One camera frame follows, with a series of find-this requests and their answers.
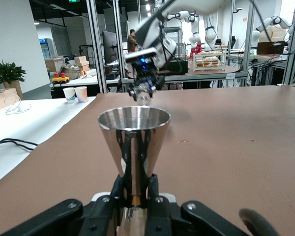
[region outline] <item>funnel rim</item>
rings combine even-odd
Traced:
[[[150,107],[150,106],[125,106],[125,107],[112,108],[112,109],[106,110],[106,111],[102,112],[101,114],[99,114],[99,116],[97,117],[97,121],[98,121],[98,123],[99,123],[99,126],[100,126],[101,128],[103,128],[104,130],[112,130],[112,129],[115,129],[115,130],[124,130],[124,131],[138,131],[138,130],[142,130],[142,129],[139,129],[139,128],[123,128],[123,129],[111,128],[111,127],[109,127],[109,126],[107,126],[107,125],[104,125],[104,124],[102,124],[102,123],[100,122],[100,117],[101,117],[103,114],[105,114],[105,113],[107,113],[107,112],[111,112],[111,111],[113,111],[113,110],[119,110],[119,109],[124,109],[124,108],[152,108],[152,109],[160,110],[160,111],[162,111],[162,112],[168,114],[169,117],[168,117],[168,119],[167,119],[166,122],[163,122],[163,123],[161,123],[161,124],[159,124],[159,125],[156,125],[156,126],[154,126],[154,127],[150,127],[149,129],[154,129],[154,128],[162,127],[162,126],[168,124],[168,123],[171,121],[171,119],[172,119],[171,114],[170,114],[169,112],[165,111],[164,109],[161,109],[161,108]]]

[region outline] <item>refrigerator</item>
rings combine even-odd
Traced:
[[[44,59],[50,59],[51,55],[56,54],[54,44],[51,38],[40,38],[39,43],[44,55]]]

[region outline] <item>jigger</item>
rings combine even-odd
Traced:
[[[115,108],[98,117],[125,191],[125,211],[118,235],[144,235],[149,178],[171,115],[158,108]]]

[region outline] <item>brown jacket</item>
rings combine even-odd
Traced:
[[[135,52],[136,51],[137,42],[134,39],[134,36],[129,35],[128,37],[128,52]]]

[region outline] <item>black monitor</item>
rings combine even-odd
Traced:
[[[103,31],[105,64],[118,60],[116,33]]]

